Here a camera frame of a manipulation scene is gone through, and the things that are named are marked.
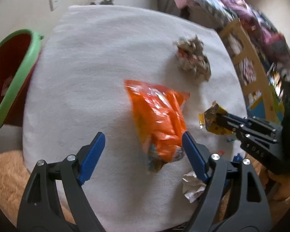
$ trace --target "white table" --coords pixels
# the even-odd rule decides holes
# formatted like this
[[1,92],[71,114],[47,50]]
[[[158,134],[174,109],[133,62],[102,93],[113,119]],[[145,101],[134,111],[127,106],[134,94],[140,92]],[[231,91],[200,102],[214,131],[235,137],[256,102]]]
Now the white table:
[[[195,84],[177,67],[180,37],[204,42],[212,76]],[[23,146],[31,171],[39,159],[61,161],[89,144],[99,131],[106,148],[84,192],[108,232],[154,232],[187,221],[196,204],[182,194],[185,157],[149,174],[132,120],[124,79],[190,92],[183,111],[188,130],[211,152],[231,159],[238,143],[199,129],[198,114],[217,101],[245,116],[245,104],[231,59],[219,36],[186,20],[122,6],[74,6],[47,42],[28,92]]]

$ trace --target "orange plastic bag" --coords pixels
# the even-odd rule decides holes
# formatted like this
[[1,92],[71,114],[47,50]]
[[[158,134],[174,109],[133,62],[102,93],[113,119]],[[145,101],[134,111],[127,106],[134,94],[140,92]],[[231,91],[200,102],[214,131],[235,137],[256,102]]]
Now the orange plastic bag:
[[164,164],[180,160],[186,131],[181,107],[190,94],[134,80],[125,80],[125,88],[132,101],[139,139],[148,155],[149,170],[157,172]]

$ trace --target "crumpled white paper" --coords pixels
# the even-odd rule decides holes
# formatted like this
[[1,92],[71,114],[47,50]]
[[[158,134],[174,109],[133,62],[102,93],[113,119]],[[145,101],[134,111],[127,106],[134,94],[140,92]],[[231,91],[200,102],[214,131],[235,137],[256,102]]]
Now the crumpled white paper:
[[205,190],[206,184],[199,180],[194,171],[183,176],[183,194],[193,203]]

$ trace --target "green rim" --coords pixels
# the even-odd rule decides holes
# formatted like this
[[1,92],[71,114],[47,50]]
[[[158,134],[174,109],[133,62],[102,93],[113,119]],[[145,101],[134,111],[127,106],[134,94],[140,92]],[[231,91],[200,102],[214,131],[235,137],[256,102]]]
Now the green rim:
[[21,89],[22,85],[24,84],[28,74],[30,73],[32,67],[36,63],[39,53],[41,50],[41,35],[35,31],[30,29],[23,29],[13,32],[12,34],[8,35],[5,39],[0,42],[0,47],[10,40],[12,37],[19,35],[19,34],[29,34],[31,36],[31,41],[29,48],[20,64],[12,82],[9,86],[1,104],[0,104],[0,128],[3,126],[3,122],[8,115],[8,112],[17,97],[19,90]]

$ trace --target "silver bolt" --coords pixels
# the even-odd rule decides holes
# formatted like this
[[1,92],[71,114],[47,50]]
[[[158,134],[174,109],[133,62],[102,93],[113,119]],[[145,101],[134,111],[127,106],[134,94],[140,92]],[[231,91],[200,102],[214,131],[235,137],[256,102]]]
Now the silver bolt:
[[76,157],[75,157],[75,155],[69,155],[68,157],[67,157],[67,160],[68,161],[75,161],[75,159],[76,159]]
[[245,165],[249,165],[249,164],[250,164],[250,160],[249,160],[249,159],[243,159],[243,163],[244,163]]
[[219,159],[220,159],[220,156],[219,156],[219,154],[217,154],[217,153],[213,153],[213,154],[211,155],[211,158],[212,158],[213,160],[219,160]]
[[44,160],[39,160],[36,164],[40,167],[40,166],[43,166],[44,165]]

